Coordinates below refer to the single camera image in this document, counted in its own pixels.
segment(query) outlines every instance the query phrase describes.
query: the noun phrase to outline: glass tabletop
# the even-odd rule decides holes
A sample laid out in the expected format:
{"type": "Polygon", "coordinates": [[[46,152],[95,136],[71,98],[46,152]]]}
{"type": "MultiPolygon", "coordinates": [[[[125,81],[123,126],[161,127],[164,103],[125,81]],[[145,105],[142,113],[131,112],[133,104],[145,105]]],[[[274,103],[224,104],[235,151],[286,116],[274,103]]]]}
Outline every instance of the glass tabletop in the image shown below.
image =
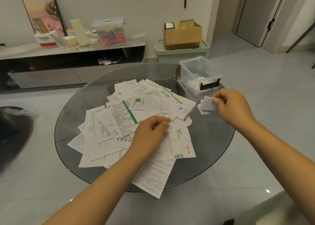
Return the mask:
{"type": "MultiPolygon", "coordinates": [[[[92,183],[106,168],[79,168],[82,154],[67,145],[80,133],[78,126],[85,121],[85,111],[105,105],[108,102],[107,96],[115,91],[114,84],[132,79],[149,79],[184,97],[185,91],[177,83],[177,77],[180,77],[179,65],[148,63],[111,71],[85,85],[66,103],[57,119],[54,137],[61,161],[73,174],[92,183]]],[[[223,155],[233,138],[235,130],[217,113],[201,115],[195,107],[190,118],[192,124],[188,131],[196,157],[177,159],[165,187],[186,182],[207,170],[223,155]]],[[[142,190],[130,184],[126,191],[142,190]]]]}

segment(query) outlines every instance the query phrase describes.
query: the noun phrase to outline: picture frame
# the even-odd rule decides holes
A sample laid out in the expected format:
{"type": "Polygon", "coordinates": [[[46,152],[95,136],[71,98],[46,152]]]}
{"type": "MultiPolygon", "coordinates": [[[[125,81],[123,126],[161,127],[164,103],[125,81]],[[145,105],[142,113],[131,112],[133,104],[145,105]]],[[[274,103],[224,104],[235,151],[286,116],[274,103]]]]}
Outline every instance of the picture frame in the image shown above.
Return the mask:
{"type": "Polygon", "coordinates": [[[35,34],[41,33],[41,29],[46,28],[48,31],[57,31],[60,37],[65,36],[66,31],[56,0],[22,1],[35,34]]]}

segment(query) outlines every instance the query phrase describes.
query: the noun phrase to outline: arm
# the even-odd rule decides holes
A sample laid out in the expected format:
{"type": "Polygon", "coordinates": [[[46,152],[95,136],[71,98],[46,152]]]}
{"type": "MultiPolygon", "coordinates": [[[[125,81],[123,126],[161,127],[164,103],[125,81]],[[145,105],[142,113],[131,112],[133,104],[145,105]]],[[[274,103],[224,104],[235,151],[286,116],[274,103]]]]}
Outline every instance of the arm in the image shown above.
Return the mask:
{"type": "Polygon", "coordinates": [[[213,97],[222,118],[254,147],[311,224],[315,224],[315,163],[257,122],[245,97],[221,89],[213,97]]]}
{"type": "Polygon", "coordinates": [[[170,119],[161,116],[141,122],[127,153],[43,225],[104,225],[163,135],[168,135],[167,122],[170,119]]]}

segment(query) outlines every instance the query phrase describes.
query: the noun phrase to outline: white bottle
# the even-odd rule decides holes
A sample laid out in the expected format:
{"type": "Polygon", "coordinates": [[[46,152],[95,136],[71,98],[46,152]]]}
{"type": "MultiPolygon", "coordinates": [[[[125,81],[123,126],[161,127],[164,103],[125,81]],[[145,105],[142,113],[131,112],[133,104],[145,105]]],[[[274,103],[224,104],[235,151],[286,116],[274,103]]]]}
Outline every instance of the white bottle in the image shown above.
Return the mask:
{"type": "Polygon", "coordinates": [[[74,30],[74,33],[76,34],[77,41],[79,45],[81,46],[89,46],[90,45],[90,40],[85,33],[85,30],[83,28],[83,25],[81,23],[80,19],[77,20],[70,20],[72,28],[74,30]]]}

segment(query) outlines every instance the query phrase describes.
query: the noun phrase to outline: green stripe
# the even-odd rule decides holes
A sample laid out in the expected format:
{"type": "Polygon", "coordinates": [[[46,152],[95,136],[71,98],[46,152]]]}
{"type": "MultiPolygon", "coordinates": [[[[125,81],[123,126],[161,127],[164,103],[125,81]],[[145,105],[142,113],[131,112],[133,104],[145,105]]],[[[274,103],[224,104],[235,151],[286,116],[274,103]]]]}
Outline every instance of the green stripe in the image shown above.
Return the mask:
{"type": "Polygon", "coordinates": [[[171,92],[169,92],[168,90],[166,90],[166,88],[164,88],[165,91],[167,91],[169,94],[171,94],[173,96],[173,94],[171,92]]]}
{"type": "Polygon", "coordinates": [[[127,111],[129,112],[129,114],[130,114],[132,120],[134,121],[134,123],[137,124],[138,122],[137,122],[135,116],[132,114],[132,112],[128,109],[127,103],[126,103],[125,101],[123,101],[123,104],[125,105],[125,107],[126,107],[127,111]]]}

